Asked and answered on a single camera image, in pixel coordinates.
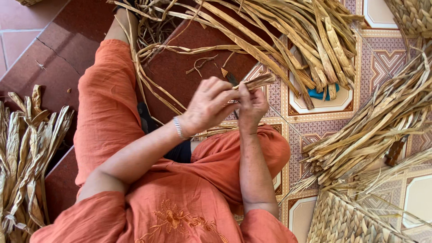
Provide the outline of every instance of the floor crack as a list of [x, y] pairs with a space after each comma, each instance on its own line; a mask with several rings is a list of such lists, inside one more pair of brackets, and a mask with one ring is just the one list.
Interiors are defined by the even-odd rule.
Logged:
[[60, 56], [53, 48], [49, 47], [47, 44], [45, 44], [43, 41], [41, 41], [39, 38], [36, 37], [36, 39], [38, 41], [40, 41], [42, 44], [44, 44], [46, 47], [50, 48], [58, 57], [62, 58], [63, 60], [65, 60], [67, 63], [69, 63], [69, 65], [75, 70], [75, 72], [81, 76], [81, 74], [78, 72], [78, 70], [68, 61], [66, 60], [64, 57]]

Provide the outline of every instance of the sleeve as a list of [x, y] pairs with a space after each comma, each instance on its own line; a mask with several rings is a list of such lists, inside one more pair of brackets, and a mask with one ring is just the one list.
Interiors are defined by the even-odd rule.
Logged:
[[298, 243], [295, 235], [263, 209], [252, 209], [240, 225], [246, 243], [283, 242]]
[[101, 192], [63, 211], [51, 225], [36, 231], [30, 243], [116, 242], [126, 224], [121, 192]]

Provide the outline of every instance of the silver bracelet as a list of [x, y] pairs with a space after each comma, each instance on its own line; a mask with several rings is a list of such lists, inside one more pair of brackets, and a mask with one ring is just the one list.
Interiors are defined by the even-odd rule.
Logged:
[[181, 130], [181, 126], [180, 126], [180, 123], [178, 122], [177, 116], [172, 119], [172, 122], [174, 123], [175, 129], [177, 129], [177, 134], [180, 137], [180, 139], [181, 140], [188, 140], [189, 138], [185, 137], [183, 135], [183, 131]]

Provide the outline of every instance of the woven mat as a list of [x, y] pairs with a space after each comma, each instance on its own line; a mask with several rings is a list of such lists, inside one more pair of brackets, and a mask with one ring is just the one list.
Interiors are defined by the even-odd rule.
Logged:
[[336, 190], [320, 190], [308, 243], [414, 243], [379, 216]]
[[430, 0], [385, 0], [406, 35], [432, 37]]

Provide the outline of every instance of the blue cloth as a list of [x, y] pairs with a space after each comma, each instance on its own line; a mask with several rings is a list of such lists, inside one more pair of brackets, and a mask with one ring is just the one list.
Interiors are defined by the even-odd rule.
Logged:
[[[339, 85], [338, 84], [336, 84], [336, 92], [337, 91], [339, 91]], [[323, 99], [323, 97], [324, 97], [324, 91], [321, 93], [317, 93], [316, 89], [313, 89], [313, 90], [308, 89], [308, 93], [309, 93], [309, 96], [312, 98]], [[328, 89], [327, 89], [327, 95], [325, 97], [325, 100], [330, 100], [330, 94], [328, 92]]]

